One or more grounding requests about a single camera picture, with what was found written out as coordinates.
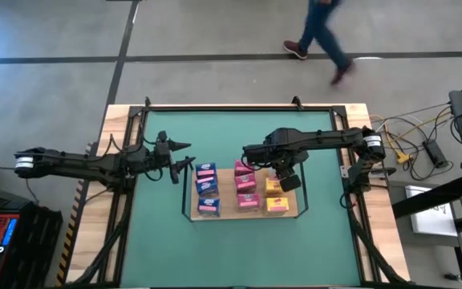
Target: teal tabletop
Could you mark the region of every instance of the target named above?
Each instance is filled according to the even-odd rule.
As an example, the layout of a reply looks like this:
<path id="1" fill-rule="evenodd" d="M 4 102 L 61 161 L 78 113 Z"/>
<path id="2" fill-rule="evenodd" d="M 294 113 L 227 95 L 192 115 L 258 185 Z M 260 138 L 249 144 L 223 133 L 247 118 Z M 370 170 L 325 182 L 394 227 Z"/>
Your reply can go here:
<path id="1" fill-rule="evenodd" d="M 175 160 L 232 169 L 244 145 L 276 128 L 331 130 L 330 112 L 149 112 L 145 136 L 166 131 L 191 143 Z M 173 185 L 140 176 L 121 287 L 272 287 L 359 285 L 351 228 L 335 149 L 304 163 L 309 210 L 300 218 L 190 222 L 181 214 L 183 175 Z"/>

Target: wooden board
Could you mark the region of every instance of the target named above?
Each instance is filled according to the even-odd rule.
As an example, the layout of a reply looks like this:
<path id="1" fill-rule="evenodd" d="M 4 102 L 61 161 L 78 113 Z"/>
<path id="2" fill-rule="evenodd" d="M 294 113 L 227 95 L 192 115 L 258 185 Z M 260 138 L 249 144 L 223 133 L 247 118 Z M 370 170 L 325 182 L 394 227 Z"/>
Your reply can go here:
<path id="1" fill-rule="evenodd" d="M 295 104 L 269 104 L 273 107 L 296 107 Z M 371 127 L 370 118 L 368 116 L 367 106 L 365 104 L 304 104 L 305 107 L 330 107 L 334 105 L 343 105 L 346 107 L 347 119 L 349 127 L 359 127 L 366 125 Z M 102 154 L 110 140 L 110 133 L 113 133 L 117 139 L 117 143 L 121 144 L 124 137 L 124 131 L 126 129 L 126 120 L 128 117 L 128 110 L 130 104 L 114 104 L 107 108 L 107 114 L 103 122 L 103 131 L 100 137 L 98 155 Z M 208 108 L 219 108 L 219 107 L 257 107 L 258 104 L 153 104 L 154 108 L 174 108 L 174 107 L 185 107 L 189 108 L 192 106 L 204 106 Z M 343 150 L 343 162 L 345 165 L 349 165 L 349 159 L 347 151 Z M 372 183 L 385 185 L 384 181 L 373 181 Z M 91 185 L 88 189 L 88 195 L 92 195 L 99 192 L 100 187 L 97 185 Z M 368 218 L 371 226 L 371 233 L 373 236 L 374 244 L 377 246 L 381 254 L 387 260 L 387 262 L 393 267 L 393 269 L 405 278 L 409 280 L 409 272 L 406 265 L 406 259 L 404 258 L 402 244 L 400 243 L 399 232 L 395 223 L 395 217 L 391 209 L 390 198 L 386 189 L 372 188 L 368 193 L 365 193 L 365 202 L 367 206 Z M 106 224 L 108 220 L 108 214 L 110 212 L 111 198 L 104 197 L 101 200 L 92 203 L 89 206 L 94 206 L 93 210 L 87 210 L 83 212 L 81 219 L 81 225 L 79 227 L 78 237 L 75 243 L 75 253 L 71 260 L 69 267 L 67 281 L 74 281 L 79 277 L 88 264 L 97 255 L 100 247 L 103 244 L 104 234 L 106 230 Z M 370 262 L 368 259 L 368 253 L 364 248 L 363 244 L 360 246 L 363 266 L 365 268 L 366 280 L 372 280 L 372 274 L 369 270 Z"/>
<path id="2" fill-rule="evenodd" d="M 241 212 L 238 210 L 237 191 L 234 184 L 234 169 L 218 169 L 218 189 L 219 198 L 221 199 L 221 216 L 213 217 L 199 214 L 197 211 L 197 202 L 199 194 L 196 190 L 195 179 L 196 173 L 192 173 L 192 195 L 190 202 L 190 218 L 193 221 L 208 220 L 237 220 L 237 219 L 255 219 L 255 218 L 293 218 L 298 215 L 297 195 L 294 190 L 283 193 L 279 197 L 288 198 L 288 212 L 283 215 L 273 216 L 265 213 L 265 179 L 269 175 L 268 169 L 261 169 L 255 172 L 256 192 L 260 195 L 260 208 L 255 211 Z"/>

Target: sneaker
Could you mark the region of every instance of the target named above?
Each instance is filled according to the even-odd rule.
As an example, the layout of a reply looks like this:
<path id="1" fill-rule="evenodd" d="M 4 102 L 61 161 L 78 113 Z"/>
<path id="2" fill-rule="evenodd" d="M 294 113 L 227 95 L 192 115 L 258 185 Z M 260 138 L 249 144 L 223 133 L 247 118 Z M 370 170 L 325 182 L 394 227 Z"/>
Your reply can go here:
<path id="1" fill-rule="evenodd" d="M 282 46 L 285 48 L 286 51 L 289 53 L 295 54 L 300 60 L 304 60 L 308 58 L 308 51 L 303 51 L 298 43 L 295 43 L 293 41 L 286 40 Z"/>
<path id="2" fill-rule="evenodd" d="M 349 66 L 345 69 L 337 69 L 336 72 L 334 73 L 334 77 L 333 79 L 331 80 L 330 82 L 330 85 L 336 85 L 338 83 L 340 83 L 343 79 L 343 76 L 345 74 L 349 74 L 351 72 L 353 72 L 356 68 L 356 65 L 354 64 L 354 61 L 351 60 L 351 62 L 349 63 Z"/>

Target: black floor stripe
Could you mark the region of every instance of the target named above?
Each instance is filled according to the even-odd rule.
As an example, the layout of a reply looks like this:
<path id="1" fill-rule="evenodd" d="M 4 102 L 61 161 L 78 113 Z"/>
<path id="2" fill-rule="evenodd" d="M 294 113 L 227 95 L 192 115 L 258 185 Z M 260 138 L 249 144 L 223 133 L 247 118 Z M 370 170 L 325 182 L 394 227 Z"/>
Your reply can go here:
<path id="1" fill-rule="evenodd" d="M 427 59 L 427 58 L 461 58 L 462 51 L 443 52 L 379 52 L 349 53 L 352 58 L 381 59 Z M 254 61 L 296 59 L 286 53 L 281 54 L 239 54 L 239 55 L 152 55 L 128 56 L 127 63 L 162 63 L 162 62 L 210 62 L 210 61 Z M 326 54 L 309 54 L 308 59 L 328 59 Z"/>
<path id="2" fill-rule="evenodd" d="M 129 42 L 132 37 L 133 24 L 135 15 L 138 10 L 139 1 L 133 1 L 132 7 L 129 10 L 128 21 L 126 22 L 126 28 L 124 30 L 124 36 L 122 43 L 120 44 L 119 59 L 115 65 L 113 77 L 111 78 L 110 90 L 108 92 L 108 98 L 106 100 L 106 107 L 110 104 L 114 104 L 117 97 L 117 91 L 119 90 L 120 76 L 122 76 L 122 70 L 124 69 L 124 63 L 126 61 L 126 54 L 128 53 Z"/>
<path id="3" fill-rule="evenodd" d="M 286 53 L 273 54 L 237 54 L 237 55 L 137 55 L 126 56 L 131 38 L 132 24 L 126 29 L 119 56 L 84 56 L 84 57 L 42 57 L 42 58 L 0 58 L 0 64 L 40 64 L 40 63 L 116 63 L 108 93 L 108 104 L 115 102 L 120 76 L 125 63 L 162 63 L 162 62 L 211 62 L 211 61 L 254 61 L 254 60 L 286 60 L 296 59 Z M 429 52 L 361 52 L 349 53 L 352 58 L 381 59 L 430 59 L 461 58 L 462 51 L 429 51 Z M 308 54 L 308 59 L 328 59 L 326 54 Z"/>
<path id="4" fill-rule="evenodd" d="M 114 63 L 117 56 L 0 58 L 0 64 Z"/>

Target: concrete floor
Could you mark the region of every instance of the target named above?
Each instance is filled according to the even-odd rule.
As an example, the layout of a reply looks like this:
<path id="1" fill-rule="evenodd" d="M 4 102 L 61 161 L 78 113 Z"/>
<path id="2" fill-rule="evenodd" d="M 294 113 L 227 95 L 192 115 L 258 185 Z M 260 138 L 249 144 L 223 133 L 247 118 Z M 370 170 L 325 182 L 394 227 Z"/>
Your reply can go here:
<path id="1" fill-rule="evenodd" d="M 283 39 L 300 36 L 306 5 L 306 0 L 147 0 L 139 4 L 128 55 L 281 54 Z M 0 0 L 0 60 L 87 57 L 77 61 L 89 62 L 117 56 L 131 6 Z M 331 26 L 347 52 L 408 54 L 358 59 L 357 73 L 338 88 L 328 86 L 334 68 L 324 59 L 126 63 L 115 102 L 140 104 L 149 96 L 157 104 L 287 103 L 299 96 L 307 103 L 366 103 L 371 114 L 393 116 L 445 103 L 450 90 L 462 88 L 462 58 L 419 55 L 462 51 L 462 0 L 349 0 Z M 313 45 L 310 52 L 321 50 Z M 83 152 L 98 136 L 115 67 L 112 62 L 0 64 L 0 165 L 12 166 L 12 153 L 34 146 Z M 429 119 L 438 111 L 414 116 Z M 411 138 L 422 141 L 417 134 Z M 427 183 L 462 175 L 462 148 L 448 128 L 439 130 L 438 142 L 456 167 Z M 399 169 L 392 155 L 387 165 Z M 422 157 L 417 169 L 430 167 Z M 392 179 L 411 180 L 402 170 Z M 44 177 L 30 185 L 44 206 L 68 216 L 74 180 Z M 29 197 L 24 181 L 12 172 L 0 171 L 0 188 Z M 462 287 L 441 278 L 454 270 L 453 250 L 404 244 L 404 252 L 417 283 Z M 54 264 L 50 282 L 56 272 Z"/>

